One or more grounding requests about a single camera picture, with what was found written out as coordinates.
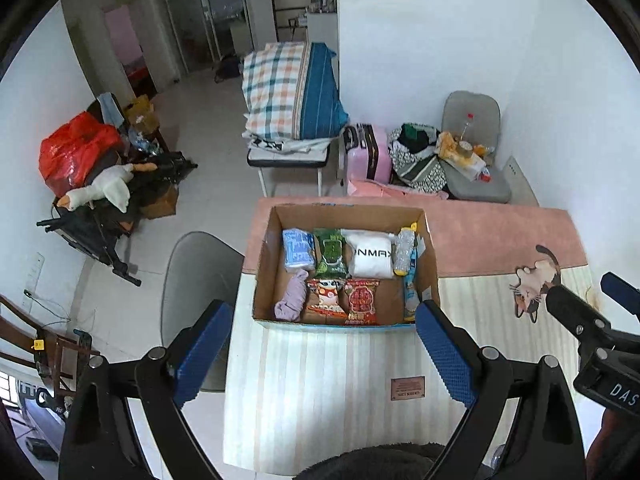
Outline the blue long snack packet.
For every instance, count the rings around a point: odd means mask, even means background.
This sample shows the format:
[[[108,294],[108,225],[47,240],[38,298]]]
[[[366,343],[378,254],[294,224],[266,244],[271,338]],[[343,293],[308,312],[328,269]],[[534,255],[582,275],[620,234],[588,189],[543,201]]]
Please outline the blue long snack packet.
[[[416,308],[419,307],[420,297],[416,291],[416,262],[418,254],[416,248],[413,248],[409,259],[409,270],[404,276],[404,321],[411,323],[416,317]]]

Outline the red snack bag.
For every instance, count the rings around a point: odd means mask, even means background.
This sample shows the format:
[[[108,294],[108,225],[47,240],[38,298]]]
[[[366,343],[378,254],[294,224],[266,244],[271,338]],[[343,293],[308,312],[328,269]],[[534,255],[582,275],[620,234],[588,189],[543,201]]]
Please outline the red snack bag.
[[[376,325],[375,294],[380,282],[364,278],[350,278],[345,282],[347,325]]]

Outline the purple cloth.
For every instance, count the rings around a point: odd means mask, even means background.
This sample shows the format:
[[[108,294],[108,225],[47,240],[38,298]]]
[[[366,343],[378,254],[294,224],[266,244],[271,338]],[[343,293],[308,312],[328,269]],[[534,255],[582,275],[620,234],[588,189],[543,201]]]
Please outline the purple cloth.
[[[281,299],[274,305],[274,316],[278,321],[299,322],[307,299],[307,270],[298,269],[291,276]]]

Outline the orange panda snack bag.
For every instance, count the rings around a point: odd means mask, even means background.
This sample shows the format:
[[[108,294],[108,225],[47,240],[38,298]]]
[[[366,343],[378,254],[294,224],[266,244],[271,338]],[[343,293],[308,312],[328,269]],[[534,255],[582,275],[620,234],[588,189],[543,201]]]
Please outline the orange panda snack bag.
[[[339,320],[347,318],[347,313],[341,306],[340,300],[340,292],[344,284],[345,281],[339,278],[331,278],[330,280],[312,278],[308,280],[307,310],[328,318],[338,318]]]

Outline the blue tissue pack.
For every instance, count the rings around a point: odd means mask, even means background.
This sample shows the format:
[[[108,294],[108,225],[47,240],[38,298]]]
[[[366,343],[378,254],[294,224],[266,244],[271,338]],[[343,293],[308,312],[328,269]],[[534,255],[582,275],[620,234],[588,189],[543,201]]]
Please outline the blue tissue pack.
[[[316,256],[314,255],[314,237],[311,233],[296,228],[283,230],[282,243],[285,270],[314,272]]]

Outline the grey round chair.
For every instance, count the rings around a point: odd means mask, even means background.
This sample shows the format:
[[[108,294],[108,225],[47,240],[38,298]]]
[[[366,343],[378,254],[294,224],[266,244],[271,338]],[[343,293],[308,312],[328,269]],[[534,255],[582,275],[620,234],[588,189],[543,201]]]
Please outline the grey round chair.
[[[194,231],[171,252],[160,307],[160,336],[168,346],[209,304],[235,305],[244,256],[212,234]]]

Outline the yellow crumpled bag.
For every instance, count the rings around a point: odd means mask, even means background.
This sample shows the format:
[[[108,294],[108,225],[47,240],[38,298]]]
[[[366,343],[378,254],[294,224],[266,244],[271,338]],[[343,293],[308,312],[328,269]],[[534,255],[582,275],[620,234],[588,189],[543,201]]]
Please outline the yellow crumpled bag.
[[[466,180],[484,182],[491,180],[488,166],[474,151],[474,146],[466,141],[457,141],[448,131],[439,133],[436,154],[440,160],[457,170]]]

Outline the white NMAX pillow pack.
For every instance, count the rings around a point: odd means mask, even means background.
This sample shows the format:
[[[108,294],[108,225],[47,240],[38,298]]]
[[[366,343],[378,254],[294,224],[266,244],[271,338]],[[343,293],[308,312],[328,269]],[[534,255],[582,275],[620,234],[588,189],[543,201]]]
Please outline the white NMAX pillow pack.
[[[394,234],[346,229],[341,229],[341,234],[350,247],[348,270],[351,276],[376,280],[394,277]]]

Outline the small brown cardboard box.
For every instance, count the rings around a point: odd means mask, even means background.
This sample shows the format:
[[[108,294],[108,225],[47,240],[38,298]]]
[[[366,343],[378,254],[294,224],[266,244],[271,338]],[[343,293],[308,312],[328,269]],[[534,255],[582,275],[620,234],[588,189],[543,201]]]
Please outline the small brown cardboard box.
[[[148,220],[174,216],[177,212],[178,197],[178,188],[168,183],[142,200],[140,212]]]

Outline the black white patterned bag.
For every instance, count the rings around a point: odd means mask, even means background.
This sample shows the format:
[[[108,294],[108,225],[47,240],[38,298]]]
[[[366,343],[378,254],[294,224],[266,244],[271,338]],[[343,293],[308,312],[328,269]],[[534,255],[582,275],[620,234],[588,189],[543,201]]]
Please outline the black white patterned bag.
[[[446,174],[437,156],[439,135],[437,128],[415,122],[405,122],[387,133],[396,183],[427,194],[446,190]]]

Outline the white goose plush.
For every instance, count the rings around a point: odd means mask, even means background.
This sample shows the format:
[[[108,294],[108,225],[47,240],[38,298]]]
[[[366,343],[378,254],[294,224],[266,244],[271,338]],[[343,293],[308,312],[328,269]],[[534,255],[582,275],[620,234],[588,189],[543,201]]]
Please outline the white goose plush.
[[[75,211],[79,207],[88,205],[96,200],[108,200],[123,214],[127,211],[130,192],[128,183],[135,172],[149,172],[157,170],[157,164],[114,165],[103,169],[92,181],[83,188],[74,188],[62,196],[56,206],[68,211]]]

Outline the green snack packet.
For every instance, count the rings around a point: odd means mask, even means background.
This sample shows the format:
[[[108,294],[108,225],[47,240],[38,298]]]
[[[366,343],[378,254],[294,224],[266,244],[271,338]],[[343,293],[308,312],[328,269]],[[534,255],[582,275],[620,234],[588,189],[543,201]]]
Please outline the green snack packet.
[[[314,229],[317,278],[346,278],[347,264],[344,259],[344,236],[337,229]]]

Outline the pink suitcase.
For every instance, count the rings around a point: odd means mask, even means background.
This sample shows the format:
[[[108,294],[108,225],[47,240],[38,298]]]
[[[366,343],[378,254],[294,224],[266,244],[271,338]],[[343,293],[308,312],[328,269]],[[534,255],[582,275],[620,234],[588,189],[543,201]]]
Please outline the pink suitcase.
[[[345,178],[390,182],[393,164],[387,134],[379,126],[348,125],[343,132]]]

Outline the red plastic bag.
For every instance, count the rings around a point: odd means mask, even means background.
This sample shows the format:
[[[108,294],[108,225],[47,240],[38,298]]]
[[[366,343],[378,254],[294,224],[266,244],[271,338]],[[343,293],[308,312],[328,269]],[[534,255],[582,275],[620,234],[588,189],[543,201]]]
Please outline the red plastic bag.
[[[124,144],[117,129],[81,112],[40,143],[38,168],[55,197],[82,188],[93,166],[111,150]]]

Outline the white folding chair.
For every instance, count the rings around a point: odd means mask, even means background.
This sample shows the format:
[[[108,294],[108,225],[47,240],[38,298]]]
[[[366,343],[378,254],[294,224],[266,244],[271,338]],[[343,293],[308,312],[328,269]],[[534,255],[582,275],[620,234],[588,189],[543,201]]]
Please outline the white folding chair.
[[[327,140],[312,146],[309,150],[282,151],[282,143],[269,143],[253,140],[248,144],[247,165],[256,169],[262,196],[269,197],[264,170],[280,169],[312,169],[316,172],[317,195],[323,195],[323,169],[329,162],[331,141]]]

